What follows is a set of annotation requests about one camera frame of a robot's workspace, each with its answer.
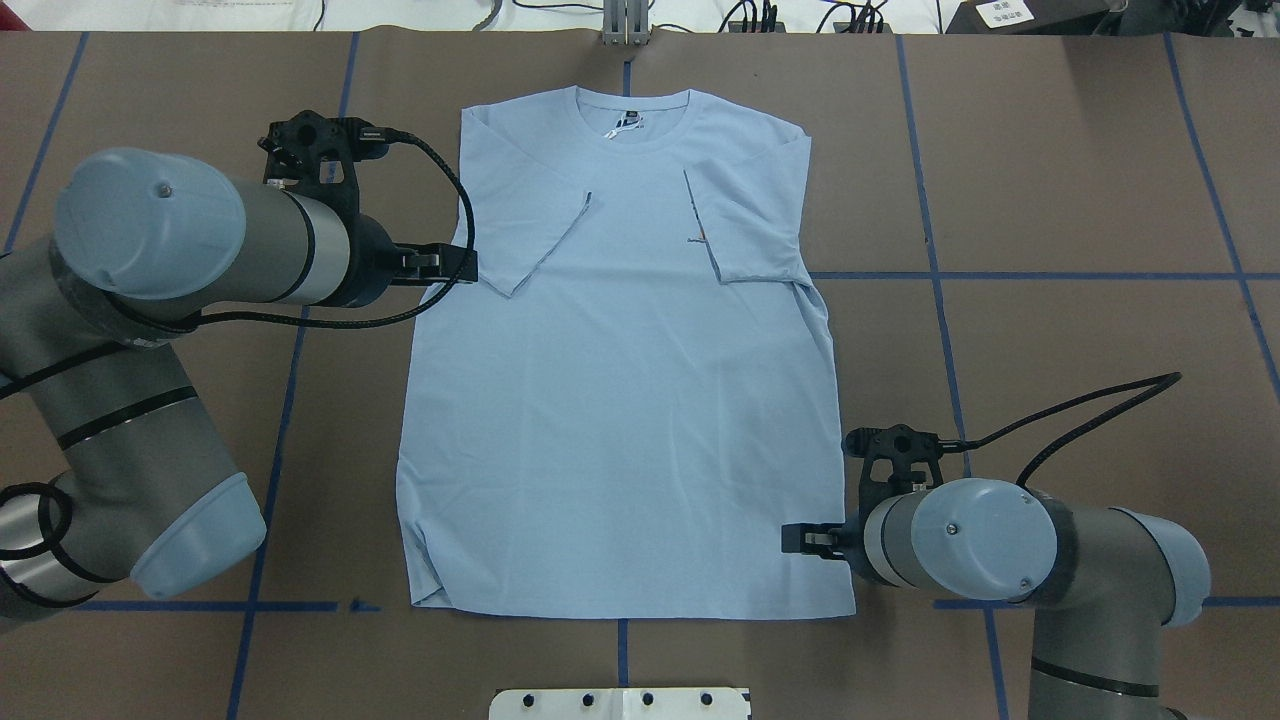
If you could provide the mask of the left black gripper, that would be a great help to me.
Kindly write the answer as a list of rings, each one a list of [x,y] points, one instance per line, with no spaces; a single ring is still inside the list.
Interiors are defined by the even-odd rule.
[[[453,281],[479,281],[474,249],[453,243],[392,242],[385,228],[369,215],[357,215],[349,232],[349,266],[340,284],[342,307],[365,307],[380,299],[398,272],[398,286],[428,287]]]

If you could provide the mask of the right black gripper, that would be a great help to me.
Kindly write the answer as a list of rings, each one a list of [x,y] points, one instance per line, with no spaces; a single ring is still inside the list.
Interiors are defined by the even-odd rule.
[[[838,527],[831,523],[786,524],[781,528],[782,552],[815,557],[837,555],[855,578],[879,585],[881,575],[870,564],[864,532],[865,518],[861,510],[854,510]]]

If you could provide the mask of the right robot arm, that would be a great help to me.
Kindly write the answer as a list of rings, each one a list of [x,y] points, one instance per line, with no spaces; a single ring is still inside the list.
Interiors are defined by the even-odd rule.
[[[1212,574],[1175,521],[963,478],[842,523],[787,524],[781,548],[888,587],[1029,609],[1030,719],[1183,717],[1162,697],[1161,635],[1201,615]]]

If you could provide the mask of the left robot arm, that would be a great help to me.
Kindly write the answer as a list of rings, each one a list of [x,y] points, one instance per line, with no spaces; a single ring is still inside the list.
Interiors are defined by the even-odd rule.
[[[174,598],[265,541],[175,340],[308,325],[269,304],[362,307],[394,284],[477,279],[467,193],[462,243],[394,243],[360,211],[356,156],[264,146],[260,182],[177,154],[96,152],[60,192],[52,232],[3,255],[3,397],[29,397],[67,460],[3,491],[4,632],[119,582]]]

